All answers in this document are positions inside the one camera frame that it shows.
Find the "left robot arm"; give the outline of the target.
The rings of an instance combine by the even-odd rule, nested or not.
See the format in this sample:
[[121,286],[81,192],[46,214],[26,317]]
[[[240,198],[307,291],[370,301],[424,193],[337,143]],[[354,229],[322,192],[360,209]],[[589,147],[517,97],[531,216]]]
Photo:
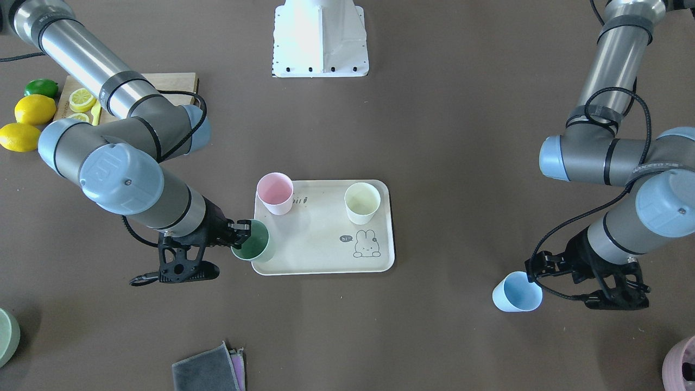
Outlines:
[[692,1],[609,1],[599,16],[597,54],[562,135],[543,142],[539,166],[549,178],[621,186],[606,213],[557,255],[535,248],[525,262],[536,285],[548,276],[588,279],[598,290],[566,295],[594,310],[648,307],[650,287],[637,258],[693,233],[693,128],[652,137],[636,74],[655,26]]

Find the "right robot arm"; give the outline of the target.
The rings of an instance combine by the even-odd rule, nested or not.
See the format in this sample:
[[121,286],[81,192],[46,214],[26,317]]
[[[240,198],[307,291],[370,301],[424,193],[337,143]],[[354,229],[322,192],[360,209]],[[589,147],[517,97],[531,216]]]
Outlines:
[[204,99],[174,105],[80,23],[63,1],[3,1],[2,33],[39,49],[97,97],[115,121],[100,125],[60,119],[43,130],[38,151],[58,175],[79,186],[99,207],[124,222],[159,233],[159,269],[135,277],[152,282],[212,280],[219,269],[206,248],[241,248],[249,220],[233,221],[161,163],[193,153],[210,141]]

